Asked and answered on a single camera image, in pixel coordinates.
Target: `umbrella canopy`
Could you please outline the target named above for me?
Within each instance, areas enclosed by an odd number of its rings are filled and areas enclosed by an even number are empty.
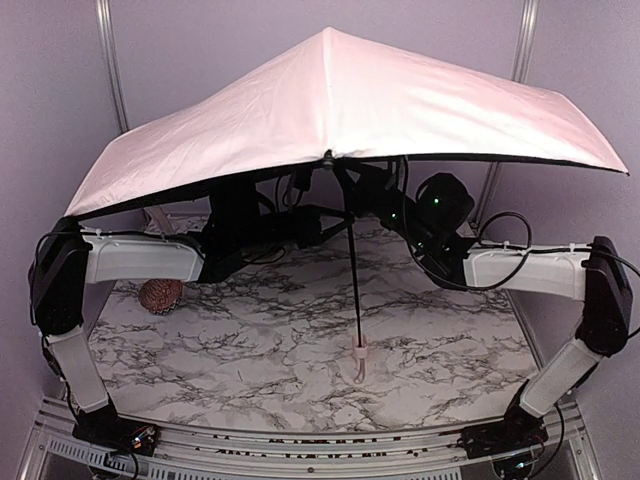
[[[490,155],[627,171],[558,93],[327,28],[203,102],[116,138],[67,215],[315,161],[328,150],[335,158]]]

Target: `brown woven ball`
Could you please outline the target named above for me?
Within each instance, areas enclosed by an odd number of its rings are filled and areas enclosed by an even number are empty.
[[[142,285],[138,301],[154,315],[165,315],[178,306],[181,296],[181,281],[154,279]]]

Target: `marble pattern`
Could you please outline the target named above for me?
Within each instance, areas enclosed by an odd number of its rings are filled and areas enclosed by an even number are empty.
[[[202,219],[174,219],[178,229]],[[535,372],[501,292],[435,287],[406,245],[373,219],[356,223],[369,341],[357,374],[346,234],[227,281],[189,284],[158,317],[119,282],[90,346],[117,407],[182,424],[244,430],[402,429],[499,415]]]

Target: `purple wall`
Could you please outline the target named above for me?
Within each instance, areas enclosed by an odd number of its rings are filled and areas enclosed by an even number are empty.
[[[35,243],[117,133],[96,25],[91,0],[0,6],[2,478],[15,478],[42,395],[60,385],[29,324],[26,273]],[[104,297],[91,293],[94,301]]]
[[[132,126],[209,97],[326,26],[509,77],[521,13],[513,0],[112,1]],[[430,164],[414,167],[412,178],[454,171],[478,198],[486,168]],[[334,204],[337,184],[318,173],[323,188],[312,195],[322,190]]]
[[[640,2],[541,2],[528,83],[568,96],[609,138],[631,177],[572,168],[511,165],[503,170],[493,211],[526,214],[539,244],[610,236],[640,265]],[[508,235],[501,227],[496,238]],[[640,325],[640,282],[633,328]],[[519,295],[545,358],[579,320],[580,306]],[[640,339],[605,360],[578,402],[605,480],[640,478]]]

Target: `lavender backdrop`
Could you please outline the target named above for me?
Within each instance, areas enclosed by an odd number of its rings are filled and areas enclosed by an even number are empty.
[[[610,236],[618,252],[640,265],[640,2],[541,2],[528,83],[558,90],[609,138],[631,177],[575,168],[509,165],[493,211],[513,209],[531,220],[540,244]],[[496,237],[513,235],[503,225]],[[640,282],[632,280],[636,303]],[[518,295],[545,359],[580,317],[580,305],[549,296]],[[640,325],[638,307],[632,327]],[[640,342],[605,360],[578,394],[605,480],[640,477]]]
[[[113,0],[113,28],[132,127],[197,103],[333,26],[346,33],[509,77],[522,2],[514,0]],[[424,164],[412,178],[456,172],[479,198],[486,164]],[[317,172],[308,200],[342,198]],[[199,211],[203,203],[183,206]]]
[[[42,395],[59,387],[29,324],[26,274],[35,243],[116,133],[95,2],[0,2],[2,478],[15,478]],[[105,293],[89,292],[88,316]]]

